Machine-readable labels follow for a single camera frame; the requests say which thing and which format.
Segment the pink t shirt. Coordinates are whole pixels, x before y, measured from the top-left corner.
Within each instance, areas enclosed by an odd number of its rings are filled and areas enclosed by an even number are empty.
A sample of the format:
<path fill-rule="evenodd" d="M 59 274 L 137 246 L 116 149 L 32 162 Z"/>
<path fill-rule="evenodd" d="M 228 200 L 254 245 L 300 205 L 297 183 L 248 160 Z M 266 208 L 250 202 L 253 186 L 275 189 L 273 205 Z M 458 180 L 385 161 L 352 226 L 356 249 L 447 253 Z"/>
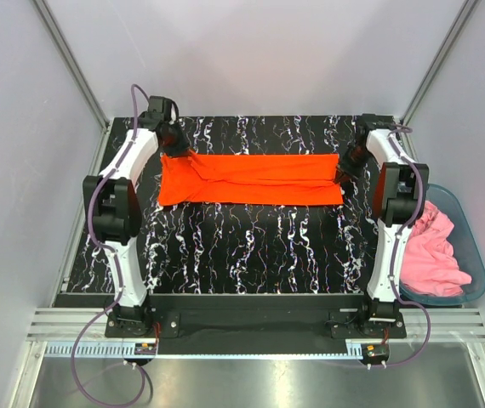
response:
<path fill-rule="evenodd" d="M 432 202 L 415 222 L 402 261 L 401 282 L 411 292 L 440 298 L 464 293 L 472 278 L 460 269 L 448 241 L 454 223 Z"/>

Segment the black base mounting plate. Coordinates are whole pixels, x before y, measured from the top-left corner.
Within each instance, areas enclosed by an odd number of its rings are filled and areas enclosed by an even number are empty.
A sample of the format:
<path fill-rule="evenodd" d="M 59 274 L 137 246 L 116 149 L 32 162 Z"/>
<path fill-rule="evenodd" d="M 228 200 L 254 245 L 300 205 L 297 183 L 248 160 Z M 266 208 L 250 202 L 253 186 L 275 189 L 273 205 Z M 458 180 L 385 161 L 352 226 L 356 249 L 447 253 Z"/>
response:
<path fill-rule="evenodd" d="M 145 336 L 113 338 L 172 341 L 176 345 L 242 344 L 281 348 L 285 344 L 324 347 L 326 343 L 361 339 L 350 326 L 362 295 L 197 295 L 155 294 L 151 296 L 154 332 Z"/>

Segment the blue plastic basket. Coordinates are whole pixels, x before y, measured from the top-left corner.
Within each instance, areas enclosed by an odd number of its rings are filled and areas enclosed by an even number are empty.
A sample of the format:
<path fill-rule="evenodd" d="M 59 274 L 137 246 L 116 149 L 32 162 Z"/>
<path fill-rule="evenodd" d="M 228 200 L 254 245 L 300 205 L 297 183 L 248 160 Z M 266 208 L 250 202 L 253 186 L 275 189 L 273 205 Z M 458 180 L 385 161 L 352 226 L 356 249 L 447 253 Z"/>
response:
<path fill-rule="evenodd" d="M 471 276 L 472 282 L 463 287 L 462 295 L 451 298 L 419 295 L 411 292 L 402 282 L 400 293 L 407 299 L 431 307 L 456 307 L 474 302 L 485 292 L 485 268 L 463 208 L 452 192 L 437 184 L 428 186 L 427 201 L 437 206 L 454 223 L 448 241 L 454 247 L 454 257 L 460 269 Z"/>

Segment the orange t shirt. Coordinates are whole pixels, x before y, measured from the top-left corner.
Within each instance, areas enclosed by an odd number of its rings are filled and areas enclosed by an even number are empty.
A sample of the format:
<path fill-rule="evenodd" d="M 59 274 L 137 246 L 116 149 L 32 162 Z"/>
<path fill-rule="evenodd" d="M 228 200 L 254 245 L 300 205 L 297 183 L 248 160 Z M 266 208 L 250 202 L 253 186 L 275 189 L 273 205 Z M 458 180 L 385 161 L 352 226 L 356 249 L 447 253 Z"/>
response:
<path fill-rule="evenodd" d="M 203 169 L 186 157 L 163 156 L 158 203 L 233 203 L 273 206 L 338 206 L 337 154 L 205 155 Z"/>

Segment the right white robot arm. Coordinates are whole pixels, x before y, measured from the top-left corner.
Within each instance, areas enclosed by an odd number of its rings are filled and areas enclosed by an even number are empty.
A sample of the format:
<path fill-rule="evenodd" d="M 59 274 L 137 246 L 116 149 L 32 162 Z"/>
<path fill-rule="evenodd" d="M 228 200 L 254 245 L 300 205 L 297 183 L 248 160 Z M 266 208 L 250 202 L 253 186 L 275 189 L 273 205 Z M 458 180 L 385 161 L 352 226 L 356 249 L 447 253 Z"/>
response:
<path fill-rule="evenodd" d="M 354 126 L 355 140 L 340 158 L 334 182 L 345 184 L 358 179 L 368 161 L 376 161 L 379 178 L 372 214 L 378 227 L 378 244 L 362 305 L 349 325 L 367 338 L 404 338 L 402 261 L 412 228 L 424 211 L 429 167 L 403 149 L 397 136 L 410 129 L 392 118 L 362 114 Z"/>

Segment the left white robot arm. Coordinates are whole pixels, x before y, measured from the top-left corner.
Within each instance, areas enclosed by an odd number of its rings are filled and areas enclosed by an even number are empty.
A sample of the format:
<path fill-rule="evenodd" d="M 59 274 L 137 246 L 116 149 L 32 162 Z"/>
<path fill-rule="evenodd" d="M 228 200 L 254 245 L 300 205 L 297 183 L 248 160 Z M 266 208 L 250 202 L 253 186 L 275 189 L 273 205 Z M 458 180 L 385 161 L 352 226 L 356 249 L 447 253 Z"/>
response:
<path fill-rule="evenodd" d="M 151 295 L 137 254 L 143 215 L 136 184 L 159 150 L 169 158 L 190 150 L 172 99 L 151 96 L 147 109 L 134 114 L 133 128 L 116 155 L 99 174 L 83 180 L 88 234 L 106 255 L 114 285 L 113 304 L 106 307 L 108 337 L 143 337 L 154 332 Z"/>

